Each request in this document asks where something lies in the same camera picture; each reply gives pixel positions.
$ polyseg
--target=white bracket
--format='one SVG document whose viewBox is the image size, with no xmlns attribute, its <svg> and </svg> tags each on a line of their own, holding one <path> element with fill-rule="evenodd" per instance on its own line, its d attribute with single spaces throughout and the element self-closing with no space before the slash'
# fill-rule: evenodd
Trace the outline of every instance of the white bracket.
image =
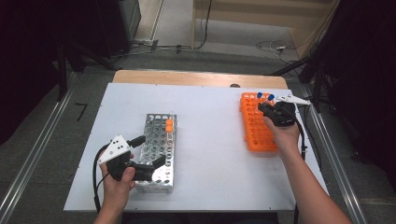
<svg viewBox="0 0 396 224">
<path fill-rule="evenodd" d="M 289 94 L 287 96 L 277 96 L 276 99 L 278 101 L 283 101 L 283 102 L 287 102 L 287 103 L 295 103 L 295 104 L 299 104 L 299 105 L 311 105 L 311 102 L 300 99 L 300 98 L 295 97 L 291 94 Z"/>
<path fill-rule="evenodd" d="M 131 147 L 128 145 L 126 140 L 121 135 L 117 135 L 113 138 L 113 140 L 111 140 L 111 143 L 99 158 L 98 164 L 100 165 L 111 159 L 114 159 L 119 155 L 129 151 L 130 149 Z"/>
</svg>

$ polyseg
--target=person's right hand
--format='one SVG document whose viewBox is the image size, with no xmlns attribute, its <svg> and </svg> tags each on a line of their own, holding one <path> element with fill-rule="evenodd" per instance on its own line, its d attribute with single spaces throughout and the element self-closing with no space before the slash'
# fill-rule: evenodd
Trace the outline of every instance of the person's right hand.
<svg viewBox="0 0 396 224">
<path fill-rule="evenodd" d="M 102 176 L 106 176 L 103 180 L 104 199 L 102 209 L 94 223 L 117 223 L 119 216 L 122 214 L 123 209 L 128 203 L 129 191 L 134 188 L 133 179 L 135 169 L 134 167 L 127 167 L 124 170 L 120 181 L 117 181 L 107 175 L 108 170 L 105 163 L 100 165 L 100 169 L 102 171 Z"/>
<path fill-rule="evenodd" d="M 300 155 L 298 150 L 298 138 L 300 131 L 297 124 L 289 127 L 276 127 L 271 119 L 264 117 L 264 122 L 274 135 L 274 140 L 279 149 L 279 156 L 283 160 L 285 156 Z"/>
</svg>

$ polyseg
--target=black cable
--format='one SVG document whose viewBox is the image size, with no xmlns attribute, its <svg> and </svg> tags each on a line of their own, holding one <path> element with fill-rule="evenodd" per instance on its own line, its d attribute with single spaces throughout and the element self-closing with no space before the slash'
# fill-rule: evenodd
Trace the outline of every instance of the black cable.
<svg viewBox="0 0 396 224">
<path fill-rule="evenodd" d="M 294 206 L 294 220 L 293 223 L 294 224 L 298 224 L 298 216 L 300 215 L 300 211 L 298 209 L 297 204 Z"/>
<path fill-rule="evenodd" d="M 308 132 L 308 135 L 309 135 L 310 139 L 312 140 L 312 143 L 314 144 L 314 147 L 315 147 L 315 149 L 317 151 L 318 166 L 319 166 L 319 170 L 321 171 L 321 168 L 322 168 L 322 166 L 321 166 L 321 156 L 320 156 L 320 152 L 319 152 L 319 149 L 318 149 L 318 145 L 317 145 L 317 142 L 315 141 L 315 139 L 314 139 L 314 137 L 313 137 L 311 131 L 309 130 L 308 125 L 307 125 L 308 112 L 309 112 L 310 109 L 311 109 L 311 105 L 306 105 L 304 107 L 304 126 L 305 126 L 306 131 Z"/>
<path fill-rule="evenodd" d="M 96 211 L 99 213 L 101 209 L 100 201 L 99 201 L 99 195 L 98 195 L 98 187 L 99 185 L 96 185 L 96 166 L 97 166 L 97 161 L 99 160 L 100 154 L 106 150 L 108 147 L 108 144 L 103 146 L 99 151 L 96 153 L 95 160 L 93 161 L 93 168 L 92 168 L 92 183 L 93 183 L 93 201 L 95 202 L 95 207 Z"/>
<path fill-rule="evenodd" d="M 98 185 L 96 185 L 96 188 L 99 189 L 100 184 L 102 184 L 102 182 L 105 180 L 105 178 L 110 175 L 110 173 L 107 173 L 98 183 Z"/>
<path fill-rule="evenodd" d="M 212 8 L 212 0 L 210 0 L 209 8 L 207 9 L 204 40 L 203 40 L 203 42 L 201 43 L 201 45 L 198 48 L 194 48 L 194 49 L 201 49 L 204 46 L 205 42 L 206 42 L 206 39 L 207 39 L 207 24 L 209 23 L 210 8 Z"/>
<path fill-rule="evenodd" d="M 295 68 L 293 68 L 293 71 L 294 71 L 294 73 L 295 73 L 296 75 L 292 75 L 291 72 L 288 72 L 289 76 L 291 76 L 291 77 L 296 77 L 296 76 L 299 76 L 299 75 L 300 75 L 300 73 L 297 72 Z"/>
<path fill-rule="evenodd" d="M 131 50 L 131 49 L 138 49 L 138 48 L 139 48 L 139 47 L 132 47 L 132 48 L 130 48 L 129 50 Z M 127 54 L 121 54 L 121 55 L 113 56 L 111 60 L 106 60 L 106 59 L 104 59 L 104 60 L 107 61 L 108 63 L 117 63 L 117 62 L 118 62 L 123 56 L 125 56 L 125 55 L 127 55 Z M 97 62 L 95 62 L 95 61 L 91 61 L 91 60 L 84 61 L 84 63 L 87 64 L 88 66 L 99 64 L 99 63 L 97 63 Z"/>
<path fill-rule="evenodd" d="M 212 8 L 212 2 L 213 2 L 213 0 L 210 0 L 209 8 L 207 9 L 206 20 L 205 20 L 205 37 L 204 37 L 203 42 L 201 43 L 201 45 L 198 48 L 193 48 L 192 46 L 185 46 L 185 45 L 175 45 L 175 46 L 171 46 L 171 45 L 162 45 L 161 46 L 161 45 L 159 45 L 159 46 L 156 46 L 156 47 L 157 48 L 164 48 L 164 49 L 195 49 L 195 50 L 201 49 L 204 46 L 204 44 L 206 42 L 206 39 L 207 39 L 207 25 L 209 23 L 209 15 L 210 15 L 210 9 Z M 143 45 L 143 46 L 146 46 L 146 47 L 151 47 L 150 45 L 145 45 L 145 44 L 139 44 L 139 45 Z"/>
<path fill-rule="evenodd" d="M 305 149 L 306 149 L 306 146 L 305 146 L 304 130 L 303 130 L 303 127 L 302 127 L 301 123 L 297 119 L 295 119 L 294 121 L 297 123 L 297 127 L 300 130 L 300 135 L 301 135 L 301 157 L 305 161 Z"/>
</svg>

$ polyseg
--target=cable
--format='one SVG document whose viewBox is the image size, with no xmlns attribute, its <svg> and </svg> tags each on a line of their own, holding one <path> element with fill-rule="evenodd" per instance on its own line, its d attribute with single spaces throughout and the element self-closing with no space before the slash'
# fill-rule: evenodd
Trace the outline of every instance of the cable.
<svg viewBox="0 0 396 224">
<path fill-rule="evenodd" d="M 207 24 L 209 23 L 209 15 L 210 15 L 210 9 L 211 8 L 212 8 L 212 0 L 210 0 L 209 8 L 207 9 L 204 40 L 202 41 L 201 45 L 198 48 L 194 48 L 194 49 L 201 49 L 204 46 L 205 42 L 206 42 L 206 39 L 207 39 Z"/>
<path fill-rule="evenodd" d="M 136 47 L 136 48 L 139 48 L 139 47 L 141 47 L 141 46 L 152 47 L 151 45 L 149 45 L 149 44 L 146 44 L 146 43 L 145 43 L 145 41 L 142 41 L 142 42 L 140 42 L 140 41 L 133 41 L 132 43 L 137 45 L 137 47 Z M 157 47 L 157 48 L 180 48 L 180 49 L 191 49 L 191 47 L 190 47 L 190 46 L 186 46 L 186 45 L 156 45 L 155 47 Z"/>
<path fill-rule="evenodd" d="M 301 135 L 301 157 L 305 161 L 305 149 L 306 149 L 306 146 L 305 146 L 305 134 L 304 134 L 303 126 L 297 120 L 297 118 L 294 115 L 292 115 L 287 109 L 285 109 L 283 106 L 280 106 L 279 108 L 281 108 L 284 112 L 286 112 L 294 120 L 294 122 L 296 122 L 296 124 L 297 124 L 298 130 L 300 131 L 300 135 Z"/>
<path fill-rule="evenodd" d="M 109 144 L 107 144 L 107 145 L 103 146 L 101 149 L 99 149 L 99 151 L 96 153 L 95 160 L 93 161 L 93 168 L 92 168 L 92 183 L 93 183 L 93 193 L 94 193 L 93 201 L 95 202 L 95 207 L 96 207 L 97 213 L 100 212 L 101 205 L 100 205 L 99 195 L 98 195 L 98 188 L 99 188 L 100 182 L 99 182 L 98 185 L 96 185 L 96 166 L 97 166 L 97 161 L 99 160 L 99 157 L 100 157 L 101 153 L 104 150 L 106 150 L 108 145 Z"/>
<path fill-rule="evenodd" d="M 279 49 L 279 52 L 275 52 L 274 49 L 272 48 L 272 45 L 274 43 L 278 44 L 278 42 L 283 42 L 284 45 L 283 44 L 279 44 L 279 46 L 283 47 L 283 48 Z M 269 50 L 262 49 L 261 48 L 261 44 L 263 44 L 263 43 L 270 43 L 270 46 L 269 46 L 270 49 Z M 291 63 L 290 61 L 287 61 L 287 60 L 283 59 L 282 57 L 280 57 L 280 54 L 283 52 L 284 49 L 287 49 L 288 45 L 289 45 L 288 41 L 282 40 L 282 39 L 278 39 L 278 40 L 272 40 L 272 41 L 262 41 L 262 42 L 256 44 L 256 48 L 259 49 L 259 50 L 262 50 L 262 51 L 271 51 L 278 59 L 282 60 L 285 63 Z"/>
<path fill-rule="evenodd" d="M 97 189 L 99 189 L 100 184 L 102 184 L 103 180 L 104 180 L 108 175 L 110 175 L 110 173 L 107 173 L 107 174 L 99 181 L 98 185 L 96 185 L 96 188 L 97 188 Z"/>
<path fill-rule="evenodd" d="M 143 53 L 153 53 L 153 52 L 158 52 L 158 51 L 163 51 L 166 49 L 189 49 L 189 50 L 198 50 L 201 49 L 206 40 L 207 40 L 207 25 L 209 23 L 209 15 L 210 15 L 210 9 L 212 8 L 212 2 L 213 0 L 210 0 L 209 2 L 209 8 L 207 9 L 207 14 L 206 14 L 206 20 L 205 20 L 205 37 L 203 42 L 201 43 L 201 45 L 198 48 L 193 48 L 191 46 L 185 46 L 185 45 L 176 45 L 176 46 L 157 46 L 159 48 L 161 48 L 160 50 L 153 50 L 153 51 L 147 51 L 147 52 L 140 52 L 140 53 L 135 53 L 135 54 L 128 54 L 128 55 L 136 55 L 136 54 L 143 54 Z"/>
</svg>

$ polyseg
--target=handheld controller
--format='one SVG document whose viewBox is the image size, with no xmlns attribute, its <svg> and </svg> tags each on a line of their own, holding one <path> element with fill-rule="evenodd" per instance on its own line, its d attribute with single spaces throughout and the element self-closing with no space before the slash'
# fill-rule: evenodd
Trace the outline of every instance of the handheld controller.
<svg viewBox="0 0 396 224">
<path fill-rule="evenodd" d="M 113 179 L 120 181 L 122 174 L 127 167 L 134 167 L 134 179 L 133 180 L 146 180 L 152 181 L 152 174 L 154 171 L 161 166 L 165 165 L 166 157 L 162 155 L 157 160 L 153 161 L 151 165 L 137 164 L 134 161 L 130 161 L 131 152 L 128 151 L 118 157 L 108 161 L 106 163 L 107 170 Z"/>
<path fill-rule="evenodd" d="M 258 104 L 258 108 L 276 127 L 288 127 L 294 124 L 296 107 L 292 103 L 277 102 L 272 106 L 264 102 Z"/>
<path fill-rule="evenodd" d="M 165 165 L 166 157 L 162 155 L 155 161 L 152 161 L 151 164 L 137 164 L 134 161 L 131 161 L 131 151 L 129 150 L 129 147 L 138 147 L 145 142 L 145 135 L 136 137 L 136 139 L 132 141 L 125 141 L 122 137 L 117 136 L 115 139 L 112 140 L 111 144 L 104 146 L 106 148 L 105 150 L 109 150 L 107 154 L 110 157 L 108 159 L 112 159 L 106 160 L 105 155 L 99 159 L 98 163 L 101 164 L 106 160 L 107 170 L 110 173 L 111 177 L 113 177 L 113 179 L 115 180 L 121 180 L 122 174 L 127 167 L 134 167 L 135 173 L 133 180 L 151 181 L 154 171 L 159 167 Z"/>
</svg>

